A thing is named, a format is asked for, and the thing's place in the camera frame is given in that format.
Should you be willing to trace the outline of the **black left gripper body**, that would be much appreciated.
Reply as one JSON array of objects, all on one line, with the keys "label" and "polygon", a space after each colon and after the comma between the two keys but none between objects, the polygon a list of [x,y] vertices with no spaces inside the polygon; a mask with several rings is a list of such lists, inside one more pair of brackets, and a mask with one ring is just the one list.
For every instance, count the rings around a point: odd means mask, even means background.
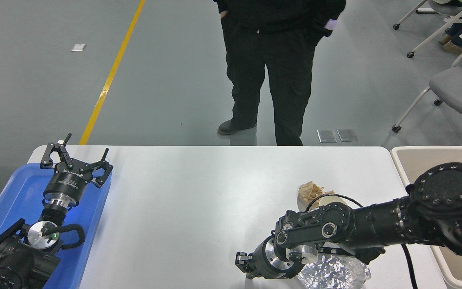
[{"label": "black left gripper body", "polygon": [[72,159],[72,167],[66,162],[57,163],[53,177],[44,190],[44,198],[49,201],[55,194],[64,194],[73,201],[80,201],[92,180],[93,169],[88,169],[88,166],[88,163],[78,159]]}]

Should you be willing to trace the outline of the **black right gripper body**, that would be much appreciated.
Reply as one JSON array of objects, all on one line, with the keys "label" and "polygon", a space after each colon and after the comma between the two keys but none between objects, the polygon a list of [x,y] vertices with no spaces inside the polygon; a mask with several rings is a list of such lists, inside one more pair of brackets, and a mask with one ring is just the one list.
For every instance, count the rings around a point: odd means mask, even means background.
[{"label": "black right gripper body", "polygon": [[249,265],[251,272],[247,273],[247,279],[254,279],[263,277],[265,279],[272,279],[274,273],[271,268],[270,261],[267,260],[266,246],[273,237],[267,237],[261,244],[257,246],[253,253],[250,254]]}]

